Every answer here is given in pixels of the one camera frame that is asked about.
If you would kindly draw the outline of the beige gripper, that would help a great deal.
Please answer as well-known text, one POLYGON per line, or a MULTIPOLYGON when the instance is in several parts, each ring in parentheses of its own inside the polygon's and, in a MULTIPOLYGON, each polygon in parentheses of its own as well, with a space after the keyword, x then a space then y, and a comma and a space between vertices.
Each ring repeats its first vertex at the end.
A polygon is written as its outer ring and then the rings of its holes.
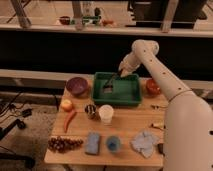
POLYGON ((121 77, 132 74, 141 64, 141 61, 133 54, 127 54, 119 64, 118 71, 121 77))

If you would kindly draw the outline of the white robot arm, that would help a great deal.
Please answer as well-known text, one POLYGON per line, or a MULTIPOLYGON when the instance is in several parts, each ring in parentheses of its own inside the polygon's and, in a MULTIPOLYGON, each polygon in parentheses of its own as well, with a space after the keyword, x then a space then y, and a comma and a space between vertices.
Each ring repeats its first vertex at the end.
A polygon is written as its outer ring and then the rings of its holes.
POLYGON ((157 59, 158 51, 156 41, 136 40, 119 70, 125 77, 143 64, 169 102, 163 171, 213 171, 213 110, 157 59))

